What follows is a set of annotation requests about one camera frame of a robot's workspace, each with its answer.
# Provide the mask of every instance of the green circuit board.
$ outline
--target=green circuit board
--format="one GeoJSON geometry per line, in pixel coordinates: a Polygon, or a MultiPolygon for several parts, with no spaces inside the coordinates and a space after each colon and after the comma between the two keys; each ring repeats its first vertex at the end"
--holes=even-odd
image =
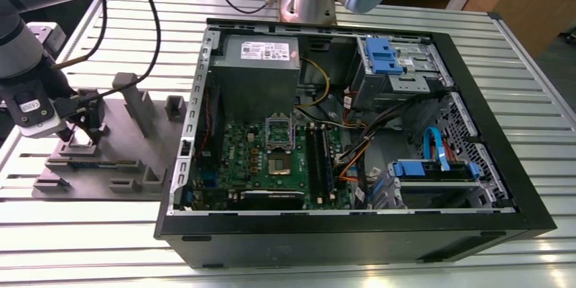
{"type": "MultiPolygon", "coordinates": [[[[318,202],[309,194],[309,170],[306,158],[306,126],[297,125],[286,133],[281,125],[270,124],[268,139],[273,142],[293,137],[292,150],[268,150],[265,124],[229,123],[222,141],[222,162],[217,172],[217,188],[225,190],[278,190],[305,194],[305,209],[348,209],[348,189],[333,191],[333,199],[318,202]]],[[[340,132],[326,128],[332,157],[342,151],[340,132]]]]}

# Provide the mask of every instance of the slotted aluminum table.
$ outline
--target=slotted aluminum table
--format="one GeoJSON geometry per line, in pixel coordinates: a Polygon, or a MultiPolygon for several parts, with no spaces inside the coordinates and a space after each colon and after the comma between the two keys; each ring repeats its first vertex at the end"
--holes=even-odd
{"type": "MultiPolygon", "coordinates": [[[[232,0],[248,9],[261,0],[232,0]]],[[[140,88],[152,97],[188,98],[205,19],[241,18],[222,0],[156,0],[164,42],[158,65],[140,88]]],[[[252,15],[276,20],[277,9],[252,15]]],[[[86,52],[100,32],[94,0],[60,57],[86,52]]],[[[109,0],[101,49],[65,72],[72,86],[109,88],[117,72],[145,71],[153,22],[145,0],[109,0]]],[[[0,285],[84,287],[573,287],[576,283],[576,118],[504,23],[484,13],[380,7],[357,16],[337,8],[341,25],[446,32],[558,229],[500,245],[453,264],[190,269],[152,238],[158,202],[41,202],[34,177],[57,138],[12,132],[0,163],[0,285]]]]}

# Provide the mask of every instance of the orange wire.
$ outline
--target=orange wire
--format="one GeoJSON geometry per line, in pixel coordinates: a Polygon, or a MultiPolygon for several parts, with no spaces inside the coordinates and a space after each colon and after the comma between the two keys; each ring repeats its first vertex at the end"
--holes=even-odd
{"type": "MultiPolygon", "coordinates": [[[[345,117],[348,116],[348,114],[350,113],[350,110],[346,109],[346,111],[344,112],[344,115],[341,116],[341,122],[344,123],[344,125],[346,126],[356,126],[354,123],[348,123],[348,121],[345,120],[345,117]]],[[[366,124],[365,123],[360,123],[361,127],[366,128],[366,124]]]]}
{"type": "Polygon", "coordinates": [[[368,149],[369,143],[366,144],[366,146],[360,150],[358,154],[353,157],[350,163],[348,163],[346,167],[344,168],[344,170],[341,170],[341,173],[338,175],[338,179],[342,179],[345,176],[345,171],[348,171],[348,169],[352,167],[353,163],[356,162],[356,160],[360,159],[360,156],[364,154],[364,151],[368,149]]]}

